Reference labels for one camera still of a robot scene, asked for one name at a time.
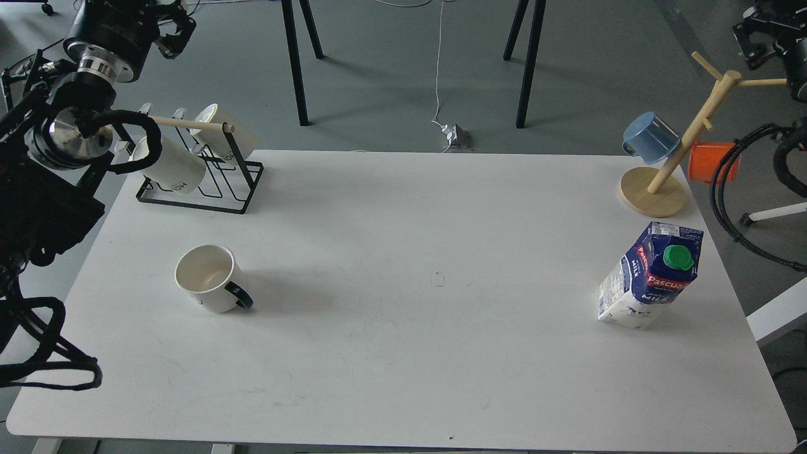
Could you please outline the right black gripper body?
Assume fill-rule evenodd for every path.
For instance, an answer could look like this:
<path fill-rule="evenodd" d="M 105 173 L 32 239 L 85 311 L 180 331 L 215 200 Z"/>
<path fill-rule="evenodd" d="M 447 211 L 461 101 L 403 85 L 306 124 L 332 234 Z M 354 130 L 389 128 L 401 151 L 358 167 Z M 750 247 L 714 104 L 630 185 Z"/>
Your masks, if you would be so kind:
<path fill-rule="evenodd" d="M 733 32 L 749 70 L 775 56 L 787 70 L 805 64 L 805 1 L 753 1 Z"/>

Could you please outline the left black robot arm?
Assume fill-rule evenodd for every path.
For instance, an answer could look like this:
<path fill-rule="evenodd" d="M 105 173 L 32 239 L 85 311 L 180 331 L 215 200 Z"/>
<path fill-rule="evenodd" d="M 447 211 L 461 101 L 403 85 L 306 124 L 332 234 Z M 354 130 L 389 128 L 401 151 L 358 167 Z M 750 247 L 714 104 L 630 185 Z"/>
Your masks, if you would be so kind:
<path fill-rule="evenodd" d="M 62 41 L 66 58 L 38 49 L 2 71 L 2 346 L 17 328 L 37 341 L 2 386 L 97 388 L 97 359 L 61 334 L 57 297 L 23 296 L 18 277 L 86 238 L 104 215 L 95 192 L 108 172 L 147 169 L 163 155 L 161 130 L 145 113 L 115 110 L 116 83 L 138 80 L 152 46 L 183 52 L 196 23 L 182 1 L 84 1 Z"/>

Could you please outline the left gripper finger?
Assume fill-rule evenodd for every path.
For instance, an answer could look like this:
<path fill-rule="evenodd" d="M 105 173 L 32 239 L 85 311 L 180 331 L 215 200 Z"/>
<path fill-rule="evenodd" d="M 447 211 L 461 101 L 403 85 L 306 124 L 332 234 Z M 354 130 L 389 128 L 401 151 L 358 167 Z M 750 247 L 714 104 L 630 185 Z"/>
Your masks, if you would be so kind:
<path fill-rule="evenodd" d="M 184 5 L 157 5 L 155 17 L 158 22 L 169 21 L 174 24 L 175 32 L 161 35 L 155 44 L 164 58 L 177 58 L 189 43 L 197 26 L 196 21 Z"/>

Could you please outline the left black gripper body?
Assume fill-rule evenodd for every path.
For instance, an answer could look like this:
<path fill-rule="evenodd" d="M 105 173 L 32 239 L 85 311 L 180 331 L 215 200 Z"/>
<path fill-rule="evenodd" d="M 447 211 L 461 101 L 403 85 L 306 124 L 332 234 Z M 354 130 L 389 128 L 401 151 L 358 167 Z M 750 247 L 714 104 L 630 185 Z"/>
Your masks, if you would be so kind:
<path fill-rule="evenodd" d="M 64 51 L 77 63 L 78 74 L 107 83 L 138 80 L 158 23 L 169 16 L 161 1 L 84 1 L 64 39 Z"/>

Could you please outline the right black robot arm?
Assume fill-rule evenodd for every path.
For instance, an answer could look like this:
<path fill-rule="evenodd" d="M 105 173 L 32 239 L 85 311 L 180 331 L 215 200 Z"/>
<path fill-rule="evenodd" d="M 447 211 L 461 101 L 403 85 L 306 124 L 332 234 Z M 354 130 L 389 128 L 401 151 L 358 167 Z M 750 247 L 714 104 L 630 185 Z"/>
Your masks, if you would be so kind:
<path fill-rule="evenodd" d="M 734 24 L 732 32 L 741 57 L 749 70 L 756 70 L 772 58 L 781 61 L 784 81 L 789 96 L 796 102 L 805 103 L 806 95 L 806 18 L 804 1 L 754 1 L 743 13 L 743 18 Z M 776 140 L 770 156 L 772 174 L 779 184 L 798 197 L 805 199 L 804 179 L 799 178 L 789 166 L 791 153 L 805 151 L 805 117 L 801 116 L 789 125 L 768 123 L 756 127 L 744 137 L 735 140 L 728 152 L 719 159 L 709 187 L 709 202 L 712 214 L 724 232 L 738 245 L 769 262 L 799 273 L 805 273 L 805 263 L 787 259 L 764 250 L 746 237 L 740 225 L 750 226 L 758 221 L 759 212 L 746 212 L 738 222 L 729 217 L 724 201 L 724 183 L 728 173 L 738 166 L 741 157 L 750 147 L 761 140 Z"/>

